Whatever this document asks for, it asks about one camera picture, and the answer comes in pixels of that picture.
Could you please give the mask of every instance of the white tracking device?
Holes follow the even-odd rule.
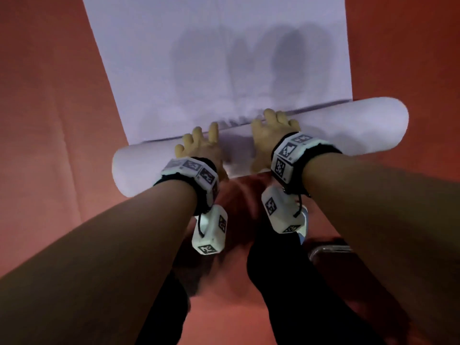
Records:
[[[220,253],[225,247],[228,216],[225,209],[213,205],[201,218],[196,216],[195,231],[192,237],[192,246],[199,254],[209,255]]]
[[[271,226],[279,234],[300,229],[306,232],[307,216],[299,210],[299,204],[295,201],[297,198],[298,195],[287,195],[282,188],[274,185],[268,186],[262,193],[262,203]]]

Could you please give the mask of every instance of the human arm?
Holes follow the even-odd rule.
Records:
[[[257,160],[265,167],[268,150],[294,131],[279,116],[269,111],[267,125],[253,125]],[[270,124],[265,132],[258,130]],[[434,342],[458,342],[460,185],[341,154],[313,158],[302,180],[336,230],[419,328]]]
[[[184,136],[178,156],[219,170],[217,125]],[[1,344],[133,344],[197,204],[169,180],[78,226],[0,280]]]

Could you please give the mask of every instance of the red surface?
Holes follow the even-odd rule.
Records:
[[[346,0],[346,6],[354,98],[395,97],[410,115],[400,145],[365,158],[460,180],[460,0]],[[126,139],[81,0],[0,0],[0,44],[3,275],[123,200],[110,165]],[[245,272],[263,183],[242,179],[223,190],[219,201],[238,218],[229,232],[242,241],[203,278],[181,344],[275,343]],[[310,234],[335,236],[308,206]]]

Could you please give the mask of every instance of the leg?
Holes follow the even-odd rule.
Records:
[[[145,319],[136,345],[176,345],[189,312],[189,297],[171,272]]]
[[[296,233],[260,230],[247,272],[267,304],[278,345],[385,344],[327,286]]]

